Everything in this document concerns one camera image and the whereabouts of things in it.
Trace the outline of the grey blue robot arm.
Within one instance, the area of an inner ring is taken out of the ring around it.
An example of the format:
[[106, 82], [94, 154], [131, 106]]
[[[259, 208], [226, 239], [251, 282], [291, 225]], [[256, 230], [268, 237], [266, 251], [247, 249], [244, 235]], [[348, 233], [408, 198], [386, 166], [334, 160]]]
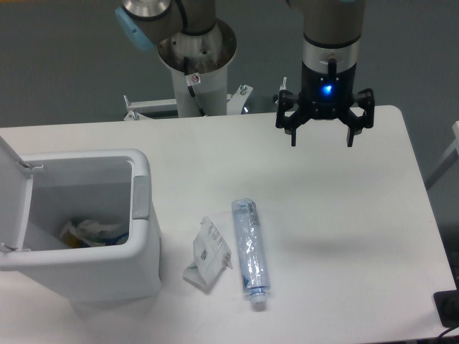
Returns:
[[[301, 91], [278, 92], [275, 125], [295, 137], [309, 120], [340, 120], [347, 141], [374, 124], [374, 93], [354, 92], [364, 1], [289, 1], [303, 16]], [[173, 77], [181, 117], [227, 114], [227, 68], [237, 50], [214, 1], [123, 1], [115, 16], [141, 50], [154, 48]]]

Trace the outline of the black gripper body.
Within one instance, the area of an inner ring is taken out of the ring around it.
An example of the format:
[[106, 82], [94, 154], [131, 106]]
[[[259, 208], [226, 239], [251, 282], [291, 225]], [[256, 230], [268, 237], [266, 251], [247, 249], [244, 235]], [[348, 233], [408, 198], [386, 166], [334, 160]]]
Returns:
[[354, 104], [353, 86], [356, 65], [330, 78], [302, 64], [298, 121], [334, 120], [357, 123], [350, 107]]

